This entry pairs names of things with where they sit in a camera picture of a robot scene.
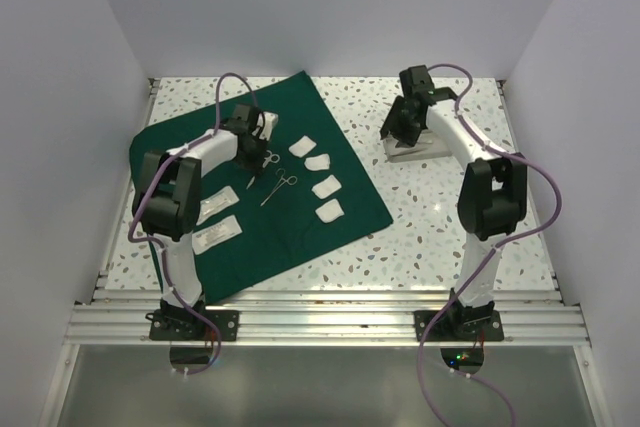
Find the aluminium rail frame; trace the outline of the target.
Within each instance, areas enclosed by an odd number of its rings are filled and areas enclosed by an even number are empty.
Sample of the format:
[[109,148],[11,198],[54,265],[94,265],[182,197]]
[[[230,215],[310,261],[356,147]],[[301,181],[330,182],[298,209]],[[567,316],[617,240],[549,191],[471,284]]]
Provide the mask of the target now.
[[435,421],[419,389],[427,381],[458,426],[609,425],[584,316],[564,301],[539,236],[503,253],[495,298],[505,339],[482,347],[489,388],[419,345],[413,314],[444,304],[463,256],[458,165],[387,161],[377,131],[395,79],[314,83],[393,224],[224,301],[239,313],[237,340],[210,370],[180,378],[168,345],[148,337],[159,291],[123,213],[92,299],[73,310],[41,424],[424,426]]

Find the silver metal tray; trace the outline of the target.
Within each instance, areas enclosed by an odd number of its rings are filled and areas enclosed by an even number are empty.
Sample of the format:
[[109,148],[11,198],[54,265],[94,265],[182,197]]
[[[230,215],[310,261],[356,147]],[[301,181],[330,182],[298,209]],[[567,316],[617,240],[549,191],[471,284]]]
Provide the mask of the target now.
[[422,161],[434,158],[449,157],[451,150],[434,132],[424,130],[414,146],[403,144],[392,136],[383,140],[383,147],[390,162]]

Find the white gauze pad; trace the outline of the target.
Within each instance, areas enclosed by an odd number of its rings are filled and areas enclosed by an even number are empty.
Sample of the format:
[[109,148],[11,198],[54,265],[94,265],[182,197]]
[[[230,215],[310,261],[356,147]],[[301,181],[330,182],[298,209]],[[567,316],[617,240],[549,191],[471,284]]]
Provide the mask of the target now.
[[326,199],[339,191],[341,187],[340,181],[334,175],[329,175],[323,181],[315,184],[312,187],[312,192],[317,198]]
[[289,152],[298,158],[303,158],[316,147],[316,142],[308,136],[302,136],[289,147]]
[[317,217],[323,223],[331,223],[344,215],[344,211],[337,199],[332,199],[316,209]]
[[330,168],[330,163],[330,155],[324,153],[313,157],[307,157],[304,161],[304,166],[309,171],[318,172],[328,170]]

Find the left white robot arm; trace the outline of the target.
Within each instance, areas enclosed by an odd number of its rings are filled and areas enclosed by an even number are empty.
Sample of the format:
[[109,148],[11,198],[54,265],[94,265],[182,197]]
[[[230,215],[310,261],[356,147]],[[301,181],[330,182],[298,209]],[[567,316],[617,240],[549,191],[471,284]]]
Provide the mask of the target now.
[[197,276],[192,234],[200,216],[203,178],[234,162],[257,178],[266,168],[279,116],[238,104],[222,123],[182,145],[143,155],[134,182],[131,232],[140,226],[156,252],[161,271],[161,306],[176,308],[172,326],[185,339],[201,337],[207,314],[195,307],[204,298]]

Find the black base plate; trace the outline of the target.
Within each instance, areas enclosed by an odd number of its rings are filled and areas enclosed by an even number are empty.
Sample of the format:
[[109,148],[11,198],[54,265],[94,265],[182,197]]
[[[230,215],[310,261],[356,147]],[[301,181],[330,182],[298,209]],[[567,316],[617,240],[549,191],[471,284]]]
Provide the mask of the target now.
[[[421,340],[426,327],[438,313],[437,310],[413,312],[415,337]],[[455,326],[443,315],[426,335],[426,342],[501,342],[505,339],[502,321],[497,310],[488,319]]]
[[149,338],[153,341],[234,342],[239,327],[239,312],[235,310],[200,310],[198,316],[184,308],[169,306],[145,315],[151,323]]

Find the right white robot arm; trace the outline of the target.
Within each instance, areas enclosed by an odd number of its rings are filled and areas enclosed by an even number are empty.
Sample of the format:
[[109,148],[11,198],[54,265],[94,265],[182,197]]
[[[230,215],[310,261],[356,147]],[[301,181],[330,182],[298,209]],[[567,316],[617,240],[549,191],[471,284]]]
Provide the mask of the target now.
[[498,243],[526,216],[527,167],[504,157],[504,150],[464,117],[462,96],[436,87],[428,67],[409,67],[399,80],[402,94],[394,100],[380,137],[414,147],[422,134],[433,133],[464,169],[457,213],[467,234],[466,248],[460,277],[438,320],[454,338],[468,339],[493,312],[502,257]]

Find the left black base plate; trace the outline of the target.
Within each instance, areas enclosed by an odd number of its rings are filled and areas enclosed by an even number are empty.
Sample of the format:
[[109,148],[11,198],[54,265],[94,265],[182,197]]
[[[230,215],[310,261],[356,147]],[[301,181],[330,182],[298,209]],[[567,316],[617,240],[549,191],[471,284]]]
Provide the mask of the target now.
[[169,306],[145,315],[151,323],[149,338],[153,341],[234,342],[239,327],[239,312],[235,310],[200,310],[198,316],[184,308]]

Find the upper white sterile packet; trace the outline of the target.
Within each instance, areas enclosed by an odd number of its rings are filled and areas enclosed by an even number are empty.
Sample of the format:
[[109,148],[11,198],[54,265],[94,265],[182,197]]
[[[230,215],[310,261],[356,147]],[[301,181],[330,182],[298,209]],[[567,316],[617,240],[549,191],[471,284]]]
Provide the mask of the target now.
[[199,217],[197,225],[202,225],[212,216],[219,214],[225,209],[239,202],[239,197],[231,186],[225,186],[214,195],[203,199],[200,202]]

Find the silver forceps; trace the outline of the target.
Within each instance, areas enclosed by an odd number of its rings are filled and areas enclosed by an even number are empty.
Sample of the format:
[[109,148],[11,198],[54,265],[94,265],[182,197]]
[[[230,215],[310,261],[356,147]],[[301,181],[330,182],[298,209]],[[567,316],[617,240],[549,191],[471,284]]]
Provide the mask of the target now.
[[279,168],[276,171],[275,175],[278,180],[272,188],[271,192],[260,203],[261,207],[263,207],[283,186],[293,186],[298,181],[298,178],[295,175],[288,175],[284,168]]

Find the small silver scissors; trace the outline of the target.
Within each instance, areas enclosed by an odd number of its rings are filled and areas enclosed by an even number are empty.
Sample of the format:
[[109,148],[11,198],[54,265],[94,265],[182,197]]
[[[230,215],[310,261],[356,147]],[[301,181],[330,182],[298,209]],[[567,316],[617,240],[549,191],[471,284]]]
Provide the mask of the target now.
[[278,163],[280,161],[280,156],[276,153],[273,153],[270,150],[266,151],[265,154],[265,158],[262,161],[262,164],[259,168],[263,168],[263,172],[264,170],[270,165],[270,164],[275,164]]

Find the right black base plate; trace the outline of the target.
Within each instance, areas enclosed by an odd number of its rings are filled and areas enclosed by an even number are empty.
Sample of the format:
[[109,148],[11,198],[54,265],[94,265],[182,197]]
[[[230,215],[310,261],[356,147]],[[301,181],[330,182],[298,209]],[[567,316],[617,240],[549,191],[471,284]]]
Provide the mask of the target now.
[[[437,310],[413,312],[415,337],[421,340],[426,327],[438,313]],[[426,342],[501,342],[505,339],[502,321],[497,310],[488,319],[455,326],[443,315],[426,335]]]

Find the white sterile packet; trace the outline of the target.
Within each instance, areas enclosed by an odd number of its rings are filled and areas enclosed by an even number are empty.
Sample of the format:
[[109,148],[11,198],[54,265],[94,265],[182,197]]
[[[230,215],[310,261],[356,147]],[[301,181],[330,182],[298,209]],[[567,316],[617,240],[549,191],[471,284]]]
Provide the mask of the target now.
[[220,222],[193,234],[192,247],[196,255],[220,245],[242,233],[242,228],[235,215],[230,215]]
[[239,197],[231,186],[225,186],[214,195],[203,199],[200,202],[199,217],[197,225],[202,225],[212,216],[219,214],[225,209],[239,202]]

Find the lower white sterile packet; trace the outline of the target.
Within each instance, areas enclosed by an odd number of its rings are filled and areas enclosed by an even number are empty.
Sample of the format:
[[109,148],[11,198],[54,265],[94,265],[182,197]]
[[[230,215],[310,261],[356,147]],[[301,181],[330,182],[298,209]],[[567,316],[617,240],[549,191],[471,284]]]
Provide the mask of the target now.
[[242,233],[242,228],[235,215],[230,215],[220,222],[193,234],[192,247],[196,255],[220,245]]

